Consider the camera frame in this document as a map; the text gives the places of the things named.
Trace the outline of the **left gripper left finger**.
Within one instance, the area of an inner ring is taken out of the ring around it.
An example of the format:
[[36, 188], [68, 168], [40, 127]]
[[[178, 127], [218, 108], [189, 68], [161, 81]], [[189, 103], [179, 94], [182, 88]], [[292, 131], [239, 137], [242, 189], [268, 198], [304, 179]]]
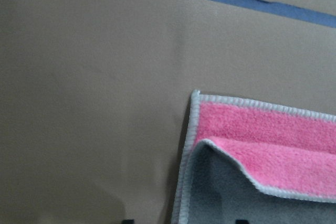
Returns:
[[122, 220], [122, 224], [134, 224], [134, 219], [125, 219], [125, 220]]

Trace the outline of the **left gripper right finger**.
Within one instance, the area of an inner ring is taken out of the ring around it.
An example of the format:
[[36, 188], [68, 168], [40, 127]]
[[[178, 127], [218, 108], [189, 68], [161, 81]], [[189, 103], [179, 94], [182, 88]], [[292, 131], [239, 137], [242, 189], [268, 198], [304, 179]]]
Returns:
[[235, 224], [249, 224], [249, 221], [245, 219], [237, 219]]

